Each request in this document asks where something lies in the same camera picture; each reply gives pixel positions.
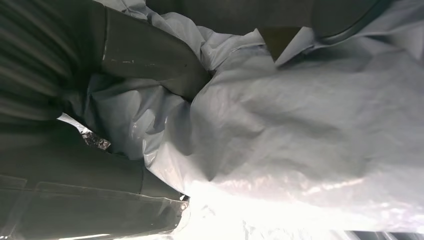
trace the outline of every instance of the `transparent plastic film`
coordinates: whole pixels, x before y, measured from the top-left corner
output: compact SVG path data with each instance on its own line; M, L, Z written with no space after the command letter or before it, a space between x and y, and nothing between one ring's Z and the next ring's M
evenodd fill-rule
M106 189L0 178L0 237L122 239L171 232L187 202Z

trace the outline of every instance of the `crumpled plastic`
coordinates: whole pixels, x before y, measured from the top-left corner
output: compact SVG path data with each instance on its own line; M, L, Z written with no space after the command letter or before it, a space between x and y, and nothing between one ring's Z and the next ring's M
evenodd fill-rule
M113 150L144 159L199 216L237 219L245 239L424 232L423 1L394 1L336 45L304 28L276 63L258 31L219 34L140 0L99 2L182 39L215 73L191 105L152 79L90 86ZM348 233L337 234L327 239Z

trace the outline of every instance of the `plastic wrap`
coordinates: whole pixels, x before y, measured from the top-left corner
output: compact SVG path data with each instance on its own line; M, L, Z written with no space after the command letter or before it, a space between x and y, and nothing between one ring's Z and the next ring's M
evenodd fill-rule
M0 239L120 239L174 229L187 203L0 175Z
M424 232L423 1L394 1L337 45L304 28L276 63L257 31L100 2L181 38L215 73L191 105L147 79L90 86L113 150L144 158L197 213L261 230L246 239L300 226Z

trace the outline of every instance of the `white plastic sheet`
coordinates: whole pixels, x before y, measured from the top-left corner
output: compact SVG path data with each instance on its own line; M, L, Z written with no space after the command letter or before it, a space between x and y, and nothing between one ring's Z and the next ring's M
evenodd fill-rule
M300 226L424 232L424 1L394 1L334 46L304 28L276 64L257 31L218 34L139 0L100 2L179 37L215 72L191 105L149 79L91 86L114 150L144 158L195 213L261 230L246 239Z

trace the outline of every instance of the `crumpled white material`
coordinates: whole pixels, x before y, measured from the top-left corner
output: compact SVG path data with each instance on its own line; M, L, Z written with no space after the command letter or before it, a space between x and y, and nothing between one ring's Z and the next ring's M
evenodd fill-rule
M191 105L149 79L93 86L115 151L261 233L424 232L424 1L394 1L333 46L304 28L276 63L258 31L219 34L140 0L99 2L182 39L215 72ZM272 239L245 239L261 237Z

